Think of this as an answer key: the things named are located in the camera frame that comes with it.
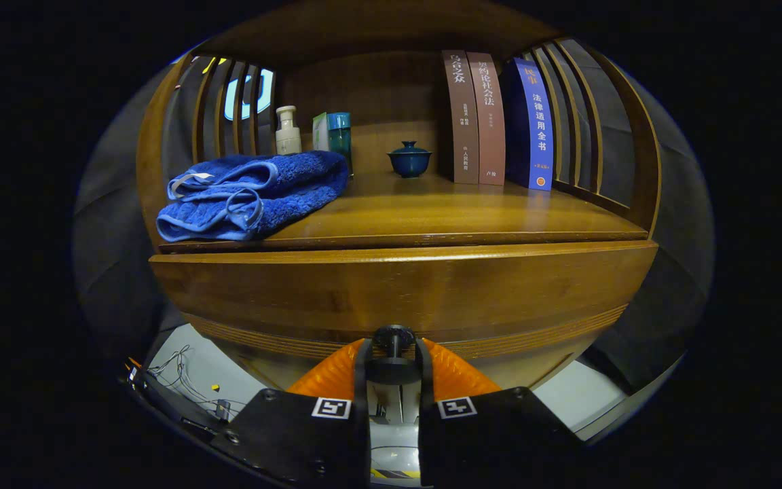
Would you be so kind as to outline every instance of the brown book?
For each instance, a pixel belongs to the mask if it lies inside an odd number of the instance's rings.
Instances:
[[[502,112],[500,80],[488,53],[468,52],[479,120],[479,183],[506,182],[506,122]]]
[[[478,183],[479,121],[469,62],[462,50],[443,50],[443,62],[451,99],[454,183]]]

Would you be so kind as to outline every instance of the blue book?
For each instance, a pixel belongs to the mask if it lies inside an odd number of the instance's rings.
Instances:
[[[500,91],[506,120],[506,177],[530,189],[550,191],[553,124],[539,67],[512,58],[500,74]]]

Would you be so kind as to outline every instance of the green container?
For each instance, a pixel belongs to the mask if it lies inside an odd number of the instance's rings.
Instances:
[[[346,157],[348,176],[353,177],[352,128],[348,112],[331,112],[328,114],[328,146],[330,151]]]

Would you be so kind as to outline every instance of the book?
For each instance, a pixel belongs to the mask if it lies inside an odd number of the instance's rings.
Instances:
[[[553,121],[539,67],[512,58],[500,74],[500,87],[506,120],[506,176],[518,185],[550,191]]]
[[[479,183],[503,185],[506,180],[506,121],[502,90],[494,59],[488,53],[467,52],[479,121]]]
[[[479,182],[479,122],[466,53],[443,50],[451,100],[454,183]]]

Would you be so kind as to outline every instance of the wooden shelf surface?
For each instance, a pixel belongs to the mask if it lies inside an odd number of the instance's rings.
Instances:
[[[341,197],[257,241],[183,241],[162,253],[511,245],[646,239],[639,226],[555,189],[463,185],[425,173],[356,175]]]

